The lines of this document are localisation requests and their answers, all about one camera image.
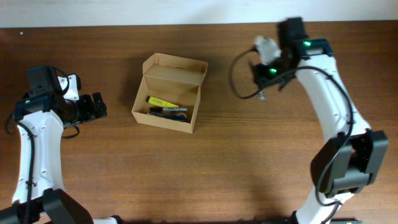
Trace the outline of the black sharpie marker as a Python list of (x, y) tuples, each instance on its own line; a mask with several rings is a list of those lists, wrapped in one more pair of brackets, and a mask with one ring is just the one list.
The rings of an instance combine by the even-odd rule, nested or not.
[(164, 111), (167, 112), (184, 112), (188, 111), (187, 108), (168, 108), (168, 107), (151, 107), (149, 108), (150, 112), (156, 112), (156, 113), (161, 113)]

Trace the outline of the blue ballpoint pen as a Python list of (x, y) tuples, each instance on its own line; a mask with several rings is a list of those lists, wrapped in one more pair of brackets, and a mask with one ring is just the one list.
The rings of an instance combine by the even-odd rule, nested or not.
[(169, 114), (156, 113), (156, 112), (148, 112), (147, 114), (152, 115), (152, 116), (157, 116), (160, 118), (171, 119), (171, 120), (175, 120), (175, 121), (185, 121), (185, 120), (181, 120), (177, 115), (169, 115)]

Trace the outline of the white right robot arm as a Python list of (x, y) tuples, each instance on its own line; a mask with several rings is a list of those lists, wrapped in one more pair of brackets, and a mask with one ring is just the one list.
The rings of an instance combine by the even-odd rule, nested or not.
[(280, 22), (277, 35), (278, 41), (255, 38), (252, 51), (261, 62), (251, 66), (254, 82), (263, 90), (283, 88), (297, 79), (310, 98), (325, 142), (310, 164), (312, 189), (286, 222), (331, 223), (346, 201), (375, 182), (389, 141), (356, 109), (326, 39), (310, 38), (300, 17)]

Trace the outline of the yellow tape roll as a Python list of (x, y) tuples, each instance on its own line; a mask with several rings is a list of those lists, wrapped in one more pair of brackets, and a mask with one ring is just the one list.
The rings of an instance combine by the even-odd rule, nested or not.
[(185, 113), (177, 113), (177, 116), (181, 119), (181, 120), (186, 120), (187, 119), (187, 115)]

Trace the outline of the yellow highlighter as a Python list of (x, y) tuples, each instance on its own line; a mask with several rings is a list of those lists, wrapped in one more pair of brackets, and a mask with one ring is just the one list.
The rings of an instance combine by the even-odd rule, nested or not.
[(165, 100), (161, 100), (161, 99), (153, 97), (153, 96), (148, 96), (146, 98), (146, 102), (148, 102), (151, 105), (163, 107), (163, 108), (178, 108), (179, 107), (179, 105), (173, 104), (173, 103), (165, 101)]

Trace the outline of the black clear ballpoint pen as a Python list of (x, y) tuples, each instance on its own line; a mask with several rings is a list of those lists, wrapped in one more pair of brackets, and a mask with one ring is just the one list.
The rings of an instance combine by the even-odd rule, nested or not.
[(265, 96), (265, 94), (264, 94), (263, 91), (260, 91), (260, 92), (258, 93), (258, 96), (259, 96), (259, 99), (260, 99), (260, 100), (266, 101), (266, 96)]

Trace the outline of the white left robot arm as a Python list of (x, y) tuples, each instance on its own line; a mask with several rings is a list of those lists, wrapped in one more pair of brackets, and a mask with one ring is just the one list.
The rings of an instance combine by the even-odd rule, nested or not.
[(107, 115), (101, 93), (79, 95), (80, 77), (42, 65), (27, 72), (30, 89), (8, 117), (20, 140), (19, 178), (12, 205), (1, 210), (1, 223), (122, 223), (118, 215), (93, 218), (65, 191), (60, 146), (68, 127), (77, 128)]

